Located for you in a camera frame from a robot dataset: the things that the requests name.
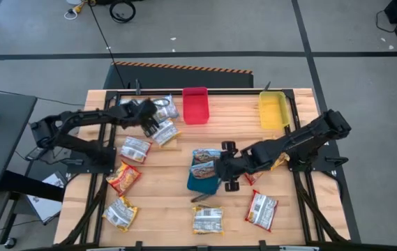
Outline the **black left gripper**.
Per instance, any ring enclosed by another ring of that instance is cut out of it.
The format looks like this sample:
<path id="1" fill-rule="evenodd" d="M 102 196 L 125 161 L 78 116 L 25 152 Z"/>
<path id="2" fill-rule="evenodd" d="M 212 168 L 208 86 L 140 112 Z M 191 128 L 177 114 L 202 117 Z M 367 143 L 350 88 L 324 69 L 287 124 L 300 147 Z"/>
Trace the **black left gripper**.
<path id="1" fill-rule="evenodd" d="M 152 100 L 143 100 L 141 103 L 130 100 L 122 103 L 121 108 L 126 112 L 121 120 L 122 126 L 141 126 L 146 137 L 151 137 L 158 131 L 160 126 L 154 118 L 157 107 Z"/>

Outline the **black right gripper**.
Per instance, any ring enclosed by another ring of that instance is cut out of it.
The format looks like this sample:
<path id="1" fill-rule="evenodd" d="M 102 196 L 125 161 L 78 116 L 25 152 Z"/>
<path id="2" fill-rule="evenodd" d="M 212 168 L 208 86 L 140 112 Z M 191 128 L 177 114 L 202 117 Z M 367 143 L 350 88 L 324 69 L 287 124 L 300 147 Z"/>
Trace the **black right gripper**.
<path id="1" fill-rule="evenodd" d="M 225 182 L 226 192 L 236 192 L 239 190 L 238 178 L 253 171 L 253 161 L 247 151 L 236 148 L 235 142 L 222 142 L 222 149 L 221 157 L 216 160 L 216 175 Z"/>

